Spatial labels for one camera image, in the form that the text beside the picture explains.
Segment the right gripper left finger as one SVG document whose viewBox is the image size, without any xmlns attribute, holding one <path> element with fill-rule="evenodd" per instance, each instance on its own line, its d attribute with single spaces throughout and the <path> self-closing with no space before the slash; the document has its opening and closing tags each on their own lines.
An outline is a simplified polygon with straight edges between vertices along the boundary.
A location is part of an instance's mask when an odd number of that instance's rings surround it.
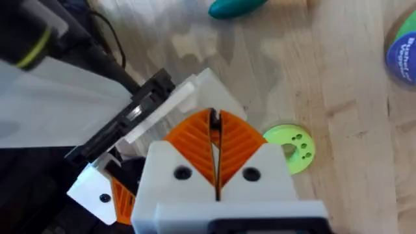
<svg viewBox="0 0 416 234">
<path fill-rule="evenodd" d="M 192 114 L 151 143 L 131 213 L 135 233 L 208 232 L 216 202 L 212 114 Z"/>
</svg>

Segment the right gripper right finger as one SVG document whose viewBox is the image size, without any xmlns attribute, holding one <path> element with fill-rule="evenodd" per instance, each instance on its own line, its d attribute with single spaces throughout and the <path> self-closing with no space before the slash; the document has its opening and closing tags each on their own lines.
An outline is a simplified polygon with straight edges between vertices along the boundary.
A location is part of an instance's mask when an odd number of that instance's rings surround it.
<svg viewBox="0 0 416 234">
<path fill-rule="evenodd" d="M 221 202 L 296 201 L 283 149 L 238 116 L 220 112 L 218 199 Z"/>
</svg>

